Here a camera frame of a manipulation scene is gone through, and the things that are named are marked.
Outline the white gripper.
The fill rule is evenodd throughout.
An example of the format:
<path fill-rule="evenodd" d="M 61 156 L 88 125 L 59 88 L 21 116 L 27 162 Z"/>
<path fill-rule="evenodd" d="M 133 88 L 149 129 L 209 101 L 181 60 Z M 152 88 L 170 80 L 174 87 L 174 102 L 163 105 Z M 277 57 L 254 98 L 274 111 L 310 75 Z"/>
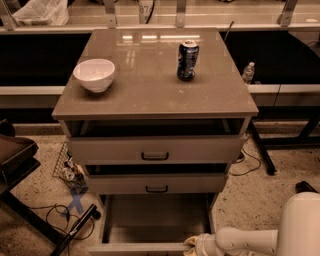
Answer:
<path fill-rule="evenodd" d="M 184 245 L 188 247 L 183 252 L 184 256 L 221 256 L 216 237 L 212 234 L 191 236 L 184 241 Z"/>

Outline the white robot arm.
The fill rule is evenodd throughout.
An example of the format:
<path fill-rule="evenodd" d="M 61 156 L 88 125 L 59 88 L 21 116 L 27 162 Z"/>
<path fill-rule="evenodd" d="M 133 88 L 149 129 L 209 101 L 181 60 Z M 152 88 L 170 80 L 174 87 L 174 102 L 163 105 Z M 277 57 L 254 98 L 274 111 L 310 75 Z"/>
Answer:
<path fill-rule="evenodd" d="M 244 231 L 225 227 L 188 238 L 184 256 L 320 256 L 320 194 L 302 192 L 284 205 L 277 230 Z"/>

